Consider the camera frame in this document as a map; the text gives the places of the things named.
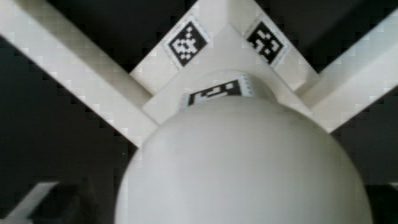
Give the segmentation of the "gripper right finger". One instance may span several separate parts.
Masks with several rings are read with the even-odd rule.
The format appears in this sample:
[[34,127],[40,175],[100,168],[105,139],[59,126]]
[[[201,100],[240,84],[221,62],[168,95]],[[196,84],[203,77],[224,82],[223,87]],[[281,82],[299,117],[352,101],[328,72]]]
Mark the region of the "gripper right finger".
[[367,186],[374,224],[398,224],[398,182]]

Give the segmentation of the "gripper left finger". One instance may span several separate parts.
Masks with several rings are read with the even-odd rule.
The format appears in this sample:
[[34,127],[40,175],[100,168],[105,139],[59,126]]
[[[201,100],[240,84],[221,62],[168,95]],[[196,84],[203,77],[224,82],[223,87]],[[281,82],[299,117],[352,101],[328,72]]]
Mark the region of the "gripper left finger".
[[0,224],[97,224],[89,185],[40,182]]

